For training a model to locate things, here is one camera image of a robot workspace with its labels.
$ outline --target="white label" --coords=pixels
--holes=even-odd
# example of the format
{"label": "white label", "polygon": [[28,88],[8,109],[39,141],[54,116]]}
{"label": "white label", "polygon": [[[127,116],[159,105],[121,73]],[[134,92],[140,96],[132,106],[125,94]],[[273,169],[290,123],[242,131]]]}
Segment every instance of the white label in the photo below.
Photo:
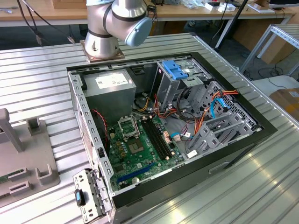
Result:
{"label": "white label", "polygon": [[192,157],[194,157],[194,156],[196,156],[196,155],[197,155],[196,150],[193,150],[193,151],[191,151],[191,152],[189,152],[189,153],[187,154],[188,158],[192,158]]}
{"label": "white label", "polygon": [[295,91],[291,91],[289,92],[293,97],[299,97],[299,93],[295,92]]}
{"label": "white label", "polygon": [[187,138],[189,138],[190,135],[191,135],[191,134],[190,134],[189,132],[186,132],[186,133],[185,133],[185,136],[186,136]]}
{"label": "white label", "polygon": [[97,82],[100,89],[128,84],[125,76],[121,73],[97,77],[95,81]]}

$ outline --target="blue pcie slot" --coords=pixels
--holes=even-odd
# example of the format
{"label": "blue pcie slot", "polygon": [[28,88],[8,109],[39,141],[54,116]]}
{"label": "blue pcie slot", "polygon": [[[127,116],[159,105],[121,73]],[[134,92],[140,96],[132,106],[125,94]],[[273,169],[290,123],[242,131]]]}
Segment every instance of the blue pcie slot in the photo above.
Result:
{"label": "blue pcie slot", "polygon": [[149,171],[150,168],[151,168],[152,166],[154,166],[155,164],[156,164],[156,163],[154,162],[154,163],[148,165],[147,167],[144,167],[144,168],[142,168],[142,169],[136,170],[136,171],[134,171],[133,173],[124,175],[124,176],[122,176],[122,177],[120,177],[120,178],[117,179],[117,183],[122,182],[122,181],[126,181],[126,180],[128,180],[128,179],[130,179],[130,178],[132,178],[132,177],[134,177],[134,176],[139,175],[139,174],[143,174],[143,173]]}

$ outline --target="workbench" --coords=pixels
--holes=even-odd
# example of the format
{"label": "workbench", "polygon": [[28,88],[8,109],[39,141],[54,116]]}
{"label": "workbench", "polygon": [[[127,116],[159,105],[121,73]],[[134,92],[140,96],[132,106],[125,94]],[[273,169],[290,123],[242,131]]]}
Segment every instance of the workbench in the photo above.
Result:
{"label": "workbench", "polygon": [[[199,52],[278,131],[231,168],[128,223],[297,223],[299,123],[204,41],[190,34],[151,36],[137,48],[120,42],[125,60]],[[89,167],[72,110],[66,67],[85,65],[80,44],[0,52],[0,107],[13,125],[38,116],[47,124],[61,182],[0,209],[15,223],[82,224],[72,176]]]}
{"label": "workbench", "polygon": [[[87,24],[87,10],[86,9],[54,9],[51,0],[28,0],[27,1],[44,19],[50,22],[52,25],[69,25],[69,24]],[[0,7],[11,7],[12,4],[7,0],[0,0]],[[21,1],[22,8],[26,19],[31,25],[31,18],[25,7],[25,4]],[[0,12],[0,27],[15,27],[15,26],[26,26],[23,21],[19,9],[12,10],[12,14]],[[234,12],[226,12],[223,16],[224,20],[228,20],[228,23],[224,27],[224,30],[220,36],[220,39],[216,45],[219,46],[221,40],[228,31],[230,24],[233,21],[238,9]],[[183,5],[171,6],[163,5],[157,6],[157,17],[159,22],[163,21],[190,21],[190,20],[220,20],[222,14],[218,11],[209,11],[204,7],[189,9]],[[249,8],[244,10],[239,19],[271,19],[271,18],[283,18],[281,24],[287,24],[288,21],[295,15],[295,12],[290,8],[284,11],[275,11],[275,13],[258,13],[257,11]],[[38,26],[46,25],[45,22],[41,21],[35,14],[33,14],[36,24]]]}

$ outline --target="aluminum table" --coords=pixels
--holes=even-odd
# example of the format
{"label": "aluminum table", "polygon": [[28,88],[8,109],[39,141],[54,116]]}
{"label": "aluminum table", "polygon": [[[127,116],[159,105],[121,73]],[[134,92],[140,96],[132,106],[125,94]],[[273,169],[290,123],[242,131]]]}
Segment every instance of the aluminum table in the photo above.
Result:
{"label": "aluminum table", "polygon": [[[267,40],[268,36],[273,33],[273,35],[270,37],[268,42],[265,44],[257,58],[261,58],[263,54],[266,52],[266,50],[269,48],[269,46],[272,44],[276,36],[281,37],[285,41],[287,41],[289,44],[293,45],[297,49],[299,49],[299,25],[297,24],[290,24],[290,25],[269,25],[268,29],[264,33],[264,35],[261,37],[261,39],[258,41],[256,46],[253,48],[251,54],[247,57],[246,61],[240,68],[240,72],[243,73],[250,61],[255,57],[257,51],[261,48],[263,43]],[[288,76],[291,76],[292,73],[299,68],[299,63],[295,65],[293,69],[289,71],[287,74]]]}
{"label": "aluminum table", "polygon": [[[198,51],[278,132],[250,154],[187,192],[128,223],[297,223],[299,123],[197,36],[149,37],[138,48],[120,43],[126,59]],[[87,64],[80,44],[0,52],[0,107],[11,123],[39,116],[47,123],[61,182],[0,209],[1,223],[82,224],[72,176],[89,167],[72,111],[66,67]]]}

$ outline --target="yellow wire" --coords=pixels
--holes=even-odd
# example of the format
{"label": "yellow wire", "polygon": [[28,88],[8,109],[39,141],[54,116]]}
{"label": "yellow wire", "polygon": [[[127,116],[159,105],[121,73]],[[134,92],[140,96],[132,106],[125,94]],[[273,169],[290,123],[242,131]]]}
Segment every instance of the yellow wire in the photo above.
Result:
{"label": "yellow wire", "polygon": [[146,108],[148,107],[149,99],[150,99],[150,98],[147,98],[147,99],[146,99],[145,106],[144,106],[142,109],[139,110],[140,112],[143,112],[143,111],[146,110]]}

